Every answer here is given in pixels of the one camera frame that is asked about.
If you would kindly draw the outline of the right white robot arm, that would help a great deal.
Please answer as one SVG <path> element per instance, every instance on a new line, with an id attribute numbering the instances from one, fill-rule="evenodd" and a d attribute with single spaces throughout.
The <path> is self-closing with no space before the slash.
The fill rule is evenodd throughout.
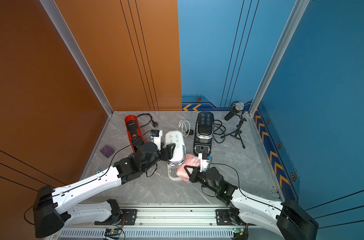
<path id="1" fill-rule="evenodd" d="M 287 199 L 271 201 L 243 192 L 224 180 L 215 167 L 201 172 L 200 167 L 184 166 L 192 183 L 200 183 L 214 197 L 229 206 L 229 215 L 239 223 L 269 230 L 286 240 L 315 240 L 319 224 L 299 204 Z"/>

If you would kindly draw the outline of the white coffee machine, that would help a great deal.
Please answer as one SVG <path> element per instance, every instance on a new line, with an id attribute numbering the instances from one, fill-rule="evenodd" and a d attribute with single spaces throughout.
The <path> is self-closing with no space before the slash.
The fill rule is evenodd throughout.
<path id="1" fill-rule="evenodd" d="M 173 155 L 170 160 L 167 161 L 168 176 L 171 181 L 181 181 L 178 177 L 177 170 L 181 167 L 186 160 L 186 148 L 184 136 L 180 131 L 169 131 L 165 136 L 165 144 L 175 146 L 172 147 Z"/>

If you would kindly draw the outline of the black coffee machine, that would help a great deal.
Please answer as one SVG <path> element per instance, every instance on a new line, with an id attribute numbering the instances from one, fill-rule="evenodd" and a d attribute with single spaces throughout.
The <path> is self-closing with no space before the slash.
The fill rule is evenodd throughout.
<path id="1" fill-rule="evenodd" d="M 214 114 L 212 112 L 200 112 L 196 120 L 193 153 L 211 154 L 214 135 Z"/>

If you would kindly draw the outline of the red coffee machine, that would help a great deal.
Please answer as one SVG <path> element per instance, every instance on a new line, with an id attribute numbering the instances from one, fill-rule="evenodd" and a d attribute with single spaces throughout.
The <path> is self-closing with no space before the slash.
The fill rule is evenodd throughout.
<path id="1" fill-rule="evenodd" d="M 136 153 L 138 147 L 142 146 L 146 142 L 143 138 L 138 119 L 134 115 L 126 116 L 125 124 L 131 147 L 133 149 L 133 152 Z"/>

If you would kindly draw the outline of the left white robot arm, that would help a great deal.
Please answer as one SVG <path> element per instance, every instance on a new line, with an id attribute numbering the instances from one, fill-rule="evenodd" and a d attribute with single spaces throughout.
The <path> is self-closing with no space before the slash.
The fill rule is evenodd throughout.
<path id="1" fill-rule="evenodd" d="M 50 185 L 42 187 L 33 205 L 36 238 L 47 237 L 64 227 L 71 218 L 68 210 L 76 204 L 135 180 L 159 161 L 169 161 L 174 156 L 180 156 L 181 152 L 175 143 L 165 148 L 152 142 L 144 143 L 135 153 L 89 178 L 58 188 Z"/>

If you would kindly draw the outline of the pink cloth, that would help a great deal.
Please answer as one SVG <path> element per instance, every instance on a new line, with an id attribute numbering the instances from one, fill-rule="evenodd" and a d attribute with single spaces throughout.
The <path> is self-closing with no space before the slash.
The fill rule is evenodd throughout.
<path id="1" fill-rule="evenodd" d="M 177 176 L 184 182 L 188 182 L 189 181 L 189 173 L 191 174 L 193 171 L 193 167 L 200 167 L 201 165 L 201 160 L 195 156 L 195 155 L 191 155 L 191 154 L 186 154 L 186 160 L 183 163 L 182 166 L 180 166 L 177 170 Z"/>

